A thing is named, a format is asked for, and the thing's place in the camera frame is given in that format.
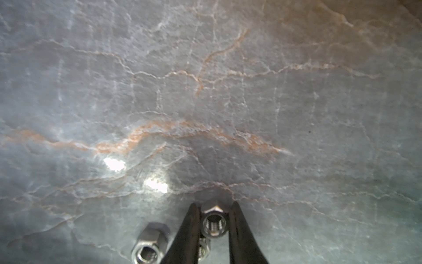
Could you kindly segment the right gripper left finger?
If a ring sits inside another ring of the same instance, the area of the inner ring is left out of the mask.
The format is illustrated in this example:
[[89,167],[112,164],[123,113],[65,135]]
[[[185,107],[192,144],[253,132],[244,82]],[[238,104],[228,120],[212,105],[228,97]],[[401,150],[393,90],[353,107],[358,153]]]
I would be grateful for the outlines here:
[[201,211],[192,203],[161,264],[197,264],[201,237]]

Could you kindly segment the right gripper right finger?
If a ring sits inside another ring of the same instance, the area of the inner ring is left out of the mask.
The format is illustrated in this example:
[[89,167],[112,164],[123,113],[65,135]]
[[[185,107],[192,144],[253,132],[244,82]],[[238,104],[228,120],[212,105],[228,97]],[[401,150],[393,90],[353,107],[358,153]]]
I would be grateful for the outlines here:
[[231,264],[269,264],[237,201],[229,211],[229,252]]

